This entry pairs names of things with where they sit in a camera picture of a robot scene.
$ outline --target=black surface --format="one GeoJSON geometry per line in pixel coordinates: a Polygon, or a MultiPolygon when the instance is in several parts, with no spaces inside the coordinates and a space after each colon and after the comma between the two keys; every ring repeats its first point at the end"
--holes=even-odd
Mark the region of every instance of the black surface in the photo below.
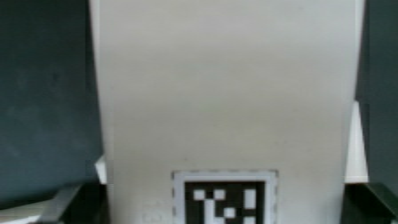
{"type": "Polygon", "coordinates": [[[398,1],[367,0],[356,99],[369,180],[398,194],[398,1]]]}
{"type": "Polygon", "coordinates": [[[203,201],[193,200],[193,191],[203,190],[205,199],[212,199],[214,190],[225,190],[225,200],[214,200],[214,216],[223,218],[223,208],[234,208],[235,218],[225,219],[225,224],[241,224],[244,217],[255,217],[262,224],[264,182],[186,182],[184,183],[184,217],[186,224],[203,224],[203,201]],[[255,190],[255,208],[243,208],[244,190],[255,190]]]}
{"type": "Polygon", "coordinates": [[[106,188],[99,183],[65,186],[35,224],[108,224],[106,188]]]}
{"type": "Polygon", "coordinates": [[[0,1],[0,209],[95,180],[86,1],[0,1]]]}
{"type": "Polygon", "coordinates": [[[340,224],[390,224],[398,218],[398,199],[381,184],[344,187],[340,224]]]}

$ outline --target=dark object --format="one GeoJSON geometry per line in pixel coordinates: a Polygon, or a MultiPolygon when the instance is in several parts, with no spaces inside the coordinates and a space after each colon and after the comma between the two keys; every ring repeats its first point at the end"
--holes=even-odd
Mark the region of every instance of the dark object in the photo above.
{"type": "Polygon", "coordinates": [[[97,179],[86,0],[0,1],[0,209],[97,179]]]}
{"type": "Polygon", "coordinates": [[[358,63],[360,104],[369,181],[398,195],[398,1],[365,0],[358,63]]]}
{"type": "Polygon", "coordinates": [[[378,184],[344,186],[340,224],[390,224],[398,218],[398,198],[378,184]]]}
{"type": "Polygon", "coordinates": [[[92,183],[60,189],[33,224],[108,224],[104,185],[92,183]]]}

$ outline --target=dark background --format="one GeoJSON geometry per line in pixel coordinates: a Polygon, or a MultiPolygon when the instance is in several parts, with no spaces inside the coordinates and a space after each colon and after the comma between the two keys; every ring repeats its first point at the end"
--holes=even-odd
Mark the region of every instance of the dark background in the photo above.
{"type": "Polygon", "coordinates": [[[84,0],[0,1],[0,208],[97,178],[88,22],[84,0]]]}
{"type": "Polygon", "coordinates": [[[395,0],[367,0],[356,83],[369,180],[398,195],[395,0]]]}

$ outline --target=gray wall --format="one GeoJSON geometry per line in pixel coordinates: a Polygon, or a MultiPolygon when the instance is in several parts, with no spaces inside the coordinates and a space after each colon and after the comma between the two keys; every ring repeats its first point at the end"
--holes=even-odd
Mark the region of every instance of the gray wall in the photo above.
{"type": "Polygon", "coordinates": [[[354,1],[104,0],[99,8],[113,223],[150,215],[171,223],[170,173],[207,169],[276,169],[276,223],[337,223],[354,1]]]}

